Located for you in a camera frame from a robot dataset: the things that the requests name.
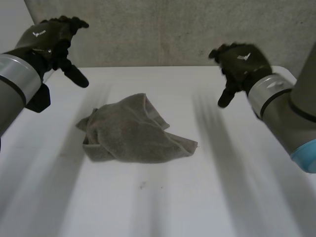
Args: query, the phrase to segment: concrete wall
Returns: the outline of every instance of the concrete wall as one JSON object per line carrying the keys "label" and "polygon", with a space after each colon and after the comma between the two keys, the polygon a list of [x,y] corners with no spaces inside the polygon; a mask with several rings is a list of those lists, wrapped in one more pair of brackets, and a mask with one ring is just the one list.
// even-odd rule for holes
{"label": "concrete wall", "polygon": [[204,66],[223,43],[253,42],[298,76],[316,39],[315,0],[25,0],[35,22],[62,14],[79,31],[78,67]]}
{"label": "concrete wall", "polygon": [[13,49],[33,20],[23,0],[0,1],[0,52]]}

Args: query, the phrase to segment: white table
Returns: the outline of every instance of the white table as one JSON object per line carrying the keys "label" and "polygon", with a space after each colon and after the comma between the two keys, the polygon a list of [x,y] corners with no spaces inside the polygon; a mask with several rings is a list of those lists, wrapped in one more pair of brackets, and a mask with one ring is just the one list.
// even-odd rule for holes
{"label": "white table", "polygon": [[[316,235],[316,176],[290,160],[243,93],[217,108],[225,85],[217,67],[82,71],[87,89],[55,72],[51,106],[25,110],[2,137],[0,237]],[[91,162],[75,123],[139,92],[168,132],[198,141],[195,154],[162,164]]]}

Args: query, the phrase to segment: robotic hand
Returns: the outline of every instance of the robotic hand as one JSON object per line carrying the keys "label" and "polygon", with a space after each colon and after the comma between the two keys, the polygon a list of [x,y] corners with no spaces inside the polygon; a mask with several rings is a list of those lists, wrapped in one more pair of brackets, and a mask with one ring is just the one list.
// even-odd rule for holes
{"label": "robotic hand", "polygon": [[31,26],[12,51],[0,54],[0,137],[24,107],[40,113],[50,105],[44,74],[61,69],[80,87],[87,78],[67,59],[73,36],[89,25],[77,17],[61,16]]}
{"label": "robotic hand", "polygon": [[73,36],[80,28],[89,25],[77,17],[61,16],[27,29],[16,48],[6,54],[17,56],[30,63],[42,79],[51,69],[61,69],[65,76],[80,87],[87,87],[87,78],[67,59],[68,48]]}
{"label": "robotic hand", "polygon": [[236,92],[245,91],[257,117],[291,159],[305,172],[316,173],[314,78],[305,76],[293,86],[272,73],[265,56],[252,44],[224,44],[213,50],[209,58],[220,65],[227,79],[218,106],[227,107]]}
{"label": "robotic hand", "polygon": [[226,76],[226,88],[218,101],[218,106],[225,108],[234,98],[236,92],[249,94],[253,85],[272,74],[272,69],[265,56],[252,44],[223,44],[214,49],[209,58],[220,64]]}

